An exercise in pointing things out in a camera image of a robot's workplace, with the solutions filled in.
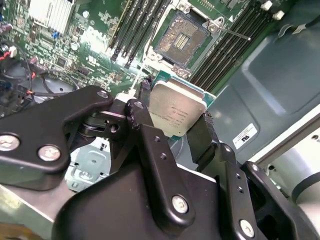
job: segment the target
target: silver screw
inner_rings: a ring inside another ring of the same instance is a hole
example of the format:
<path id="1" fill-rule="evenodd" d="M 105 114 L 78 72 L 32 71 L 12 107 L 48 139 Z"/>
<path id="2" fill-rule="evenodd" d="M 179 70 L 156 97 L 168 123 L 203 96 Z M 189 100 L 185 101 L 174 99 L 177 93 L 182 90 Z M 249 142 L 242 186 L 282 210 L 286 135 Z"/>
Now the silver screw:
<path id="1" fill-rule="evenodd" d="M 240 220 L 239 224 L 245 235 L 249 238 L 253 238 L 255 236 L 255 231 L 247 220 Z"/>
<path id="2" fill-rule="evenodd" d="M 61 152 L 55 146 L 43 146 L 38 151 L 39 157 L 46 162 L 56 161 L 60 158 Z"/>
<path id="3" fill-rule="evenodd" d="M 84 12 L 82 13 L 82 16 L 83 16 L 85 19 L 87 19 L 87 18 L 89 18 L 90 13 L 86 10 L 86 11 L 84 11 Z"/>
<path id="4" fill-rule="evenodd" d="M 186 10 L 186 8 L 187 8 L 187 6 L 184 5 L 183 3 L 181 3 L 181 4 L 179 5 L 179 10 L 180 10 L 180 11 L 184 11 L 184 10 Z"/>
<path id="5" fill-rule="evenodd" d="M 104 99 L 108 98 L 108 93 L 106 91 L 98 91 L 98 95 Z"/>
<path id="6" fill-rule="evenodd" d="M 228 147 L 228 146 L 225 146 L 225 150 L 227 151 L 227 152 L 231 152 L 231 148 L 230 147 Z"/>
<path id="7" fill-rule="evenodd" d="M 255 170 L 256 172 L 259 171 L 259 168 L 258 168 L 256 165 L 254 165 L 254 164 L 252 164 L 252 168 L 253 168 L 253 170 Z"/>
<path id="8" fill-rule="evenodd" d="M 209 30 L 210 33 L 214 34 L 219 30 L 219 28 L 216 25 L 211 24 L 211 25 L 208 26 L 208 30 Z"/>
<path id="9" fill-rule="evenodd" d="M 19 147 L 20 141 L 17 137 L 12 135 L 0 136 L 0 151 L 12 151 Z"/>
<path id="10" fill-rule="evenodd" d="M 142 105 L 142 103 L 141 102 L 139 102 L 139 101 L 135 101 L 134 102 L 134 105 L 136 105 L 138 108 L 140 108 L 140 109 L 143 109 L 144 108 L 144 106 Z"/>
<path id="11" fill-rule="evenodd" d="M 186 202 L 186 200 L 184 200 L 180 196 L 174 196 L 172 198 L 172 205 L 174 209 L 181 214 L 185 214 L 189 209 L 188 203 Z"/>

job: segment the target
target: white connector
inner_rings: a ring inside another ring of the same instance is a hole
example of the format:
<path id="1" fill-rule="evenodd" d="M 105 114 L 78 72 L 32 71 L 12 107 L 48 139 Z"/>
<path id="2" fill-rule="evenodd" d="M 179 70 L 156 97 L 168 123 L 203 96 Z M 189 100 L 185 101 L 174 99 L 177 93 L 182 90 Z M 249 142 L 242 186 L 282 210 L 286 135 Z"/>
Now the white connector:
<path id="1" fill-rule="evenodd" d="M 18 50 L 15 46 L 9 47 L 9 52 L 10 52 L 10 58 L 14 58 L 17 56 Z"/>
<path id="2" fill-rule="evenodd" d="M 272 6 L 272 2 L 271 1 L 266 1 L 264 4 L 261 5 L 261 9 L 265 10 L 265 11 L 269 11 L 269 9 Z"/>
<path id="3" fill-rule="evenodd" d="M 277 13 L 275 13 L 272 17 L 274 20 L 280 21 L 284 17 L 284 15 L 285 15 L 285 13 L 280 10 Z"/>

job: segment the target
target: red wire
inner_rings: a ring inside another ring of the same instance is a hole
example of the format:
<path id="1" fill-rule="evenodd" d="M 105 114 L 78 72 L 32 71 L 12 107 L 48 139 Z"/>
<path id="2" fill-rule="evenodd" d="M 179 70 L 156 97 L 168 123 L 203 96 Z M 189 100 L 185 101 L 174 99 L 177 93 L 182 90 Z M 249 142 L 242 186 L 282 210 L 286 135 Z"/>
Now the red wire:
<path id="1" fill-rule="evenodd" d="M 3 56 L 0 57 L 0 61 L 1 61 L 1 60 L 4 60 L 4 59 L 5 59 L 7 56 L 9 56 L 10 54 L 11 54 L 10 51 L 5 52 L 5 53 L 3 54 Z"/>

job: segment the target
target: white label sticker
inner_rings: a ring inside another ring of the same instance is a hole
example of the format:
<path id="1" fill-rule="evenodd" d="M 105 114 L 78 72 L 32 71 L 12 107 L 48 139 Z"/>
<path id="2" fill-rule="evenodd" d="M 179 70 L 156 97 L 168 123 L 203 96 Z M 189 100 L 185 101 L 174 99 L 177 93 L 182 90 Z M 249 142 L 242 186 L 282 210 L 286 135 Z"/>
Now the white label sticker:
<path id="1" fill-rule="evenodd" d="M 254 135 L 256 135 L 258 130 L 255 128 L 254 124 L 251 123 L 247 126 L 238 136 L 233 139 L 233 144 L 236 149 L 241 148 L 246 142 L 249 141 Z"/>

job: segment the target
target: cpu processor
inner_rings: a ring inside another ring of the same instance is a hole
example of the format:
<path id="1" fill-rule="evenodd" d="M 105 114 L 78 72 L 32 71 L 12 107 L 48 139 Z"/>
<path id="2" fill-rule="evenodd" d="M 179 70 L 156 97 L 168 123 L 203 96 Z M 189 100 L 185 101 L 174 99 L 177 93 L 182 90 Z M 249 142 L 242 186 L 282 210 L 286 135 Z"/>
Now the cpu processor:
<path id="1" fill-rule="evenodd" d="M 197 122 L 216 97 L 161 71 L 152 84 L 149 112 L 156 128 L 179 139 Z"/>
<path id="2" fill-rule="evenodd" d="M 210 32 L 205 27 L 178 11 L 154 51 L 176 66 L 187 69 L 209 36 Z"/>

